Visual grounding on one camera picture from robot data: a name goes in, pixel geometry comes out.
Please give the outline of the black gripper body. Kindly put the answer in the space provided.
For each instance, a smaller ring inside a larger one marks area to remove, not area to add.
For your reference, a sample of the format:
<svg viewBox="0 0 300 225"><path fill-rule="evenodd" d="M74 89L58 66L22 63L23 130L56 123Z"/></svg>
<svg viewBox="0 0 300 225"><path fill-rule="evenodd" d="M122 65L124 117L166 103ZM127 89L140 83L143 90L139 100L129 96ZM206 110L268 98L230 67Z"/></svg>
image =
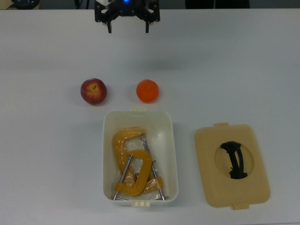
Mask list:
<svg viewBox="0 0 300 225"><path fill-rule="evenodd" d="M147 0L111 0L109 11L113 18L119 16L146 17Z"/></svg>

